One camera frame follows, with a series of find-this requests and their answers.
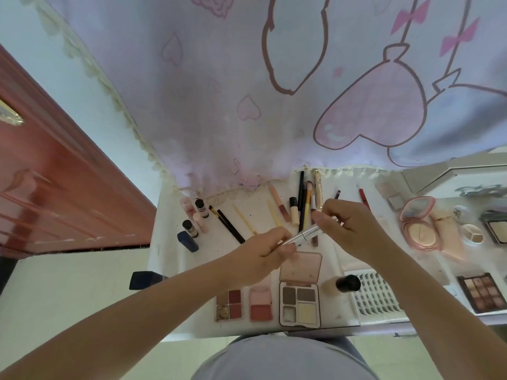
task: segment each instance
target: pink blush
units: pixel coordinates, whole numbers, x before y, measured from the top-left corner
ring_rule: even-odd
[[[250,305],[271,304],[271,288],[250,288]]]

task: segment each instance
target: white wall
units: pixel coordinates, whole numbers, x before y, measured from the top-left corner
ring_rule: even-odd
[[[0,370],[85,317],[133,294],[149,249],[34,256],[0,296]]]
[[[48,37],[32,6],[0,0],[0,44],[156,206],[159,172],[81,60],[65,56],[62,36]]]

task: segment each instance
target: compact mirror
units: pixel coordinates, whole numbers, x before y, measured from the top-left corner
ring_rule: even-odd
[[[435,198],[431,196],[413,198],[403,207],[400,214],[400,220],[407,221],[410,219],[423,219],[428,216],[434,205]]]

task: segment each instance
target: white table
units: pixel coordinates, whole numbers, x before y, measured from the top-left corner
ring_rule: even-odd
[[[503,275],[507,274],[507,258],[505,250],[499,250],[488,240],[481,247],[470,247],[467,250],[472,263],[458,264],[443,257],[439,252],[421,253],[411,249],[399,230],[397,214],[395,214],[380,196],[375,184],[380,180],[389,179],[392,185],[399,190],[405,199],[412,197],[404,179],[400,173],[392,173],[388,178],[379,177],[370,179],[368,176],[340,176],[329,174],[322,178],[322,189],[324,198],[334,198],[338,189],[341,190],[340,198],[343,200],[360,202],[357,184],[364,190],[371,210],[377,218],[383,217],[387,223],[387,232],[409,255],[415,258],[422,267],[432,274],[441,284],[455,284],[459,290],[459,300],[472,311],[464,294],[461,292],[455,276],[475,271],[490,272],[496,281],[499,289],[507,297],[507,285],[503,281]],[[272,181],[282,202],[288,207],[288,198],[298,196],[299,173],[294,172],[288,181]],[[162,189],[155,228],[152,237],[148,270],[153,270],[168,277],[184,272],[187,269],[212,261],[238,247],[239,243],[225,229],[222,223],[211,213],[206,219],[210,228],[207,234],[200,233],[196,242],[199,244],[199,251],[190,253],[176,239],[176,234],[183,230],[181,223],[187,219],[186,214],[180,207],[182,194],[173,189],[170,181],[167,181]],[[237,215],[231,203],[236,204],[247,216],[258,232],[265,232],[275,227],[275,222],[269,212],[266,200],[274,201],[266,185],[261,186],[253,193],[238,192],[235,194],[222,195],[219,200],[206,201],[206,204],[221,209],[229,218],[245,239],[252,236],[246,224]],[[465,198],[452,198],[438,200],[443,208],[452,208],[455,204],[466,203]],[[467,204],[480,210],[481,203]],[[277,215],[286,228],[293,234],[297,233],[297,227],[285,223],[282,215]],[[328,236],[319,236],[319,246],[314,248],[311,245],[300,247],[301,251],[320,252],[322,254],[322,265],[318,283],[333,276],[343,274],[344,271],[369,268],[363,262],[345,253]],[[243,318],[241,320],[215,322],[213,319],[214,300],[210,300],[196,313],[188,318],[183,324],[171,332],[164,341],[185,340],[195,338],[212,338],[219,336],[232,336],[242,334],[259,334],[267,332],[288,331],[288,327],[279,324],[279,270],[272,272],[272,298],[273,298],[273,320],[270,322],[252,323],[248,311],[248,287],[242,288]],[[320,330],[306,330],[295,333],[303,336],[333,336],[352,335],[363,333],[391,333],[407,332],[412,330],[408,319],[405,322],[383,323],[377,325],[360,325],[354,310],[353,302],[349,294],[342,294],[336,297],[328,297],[320,292]],[[482,316],[488,324],[507,323],[507,312],[496,312]]]

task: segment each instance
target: makeup table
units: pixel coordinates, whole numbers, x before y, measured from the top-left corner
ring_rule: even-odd
[[[410,256],[412,256],[423,268],[425,268],[438,282],[455,295],[455,297],[473,312],[465,294],[460,289],[456,280],[460,275],[473,275],[490,272],[498,289],[507,297],[507,284],[504,276],[507,274],[507,250],[498,248],[489,237],[480,246],[466,245],[466,253],[470,262],[457,263],[440,252],[420,252],[412,249],[402,236],[398,216],[391,210],[387,201],[381,197],[375,188],[379,181],[389,181],[408,200],[414,195],[410,192],[401,173],[393,172],[388,177],[379,176],[370,179],[368,176],[360,176],[356,172],[354,176],[346,174],[336,175],[336,172],[322,172],[322,193],[324,200],[334,198],[336,191],[341,191],[340,199],[361,202],[357,185],[363,190],[368,199],[371,211],[378,219],[391,238]],[[298,196],[299,172],[294,172],[285,181],[271,180],[276,191],[280,195],[283,204],[289,210],[288,199]],[[180,206],[181,192],[173,188],[170,180],[166,180],[159,199],[154,232],[152,236],[150,256],[147,270],[173,276],[194,268],[206,262],[212,261],[231,250],[237,248],[239,243],[227,231],[219,219],[211,213],[205,220],[209,232],[200,232],[195,241],[199,245],[197,252],[191,253],[176,239],[176,234],[183,229],[182,222],[187,219]],[[232,204],[235,204],[248,219],[257,232],[262,233],[276,227],[266,201],[273,206],[274,200],[267,184],[263,184],[255,192],[234,192],[220,195],[217,198],[206,200],[207,205],[213,205],[220,209],[234,224],[238,232],[248,239],[253,236],[247,225],[237,214]],[[439,208],[450,209],[455,205],[466,205],[475,216],[471,222],[484,230],[478,221],[478,215],[487,205],[485,199],[448,198],[438,200]],[[282,214],[277,209],[278,219],[292,234],[298,232],[297,226],[284,221]],[[362,271],[370,269],[365,263],[355,259],[344,252],[327,235],[318,237],[318,247],[308,243],[298,248],[298,251],[320,253],[322,261],[317,285],[335,276],[341,276],[349,271]],[[226,321],[215,321],[217,299],[214,298],[202,306],[183,324],[178,326],[163,341],[175,341],[186,339],[212,338],[219,336],[235,336],[244,334],[262,334],[268,332],[290,331],[297,336],[320,336],[331,337],[337,335],[359,335],[372,333],[410,333],[413,331],[408,318],[403,312],[397,313],[396,317],[382,316],[374,321],[368,321],[357,312],[351,294],[328,296],[319,291],[320,303],[320,328],[304,329],[301,327],[288,327],[280,324],[279,306],[280,297],[280,269],[271,273],[265,279],[264,285],[271,288],[273,319],[267,322],[250,321],[249,310],[249,287],[241,288],[241,312],[242,318]],[[491,312],[480,315],[487,324],[507,323],[507,311]]]

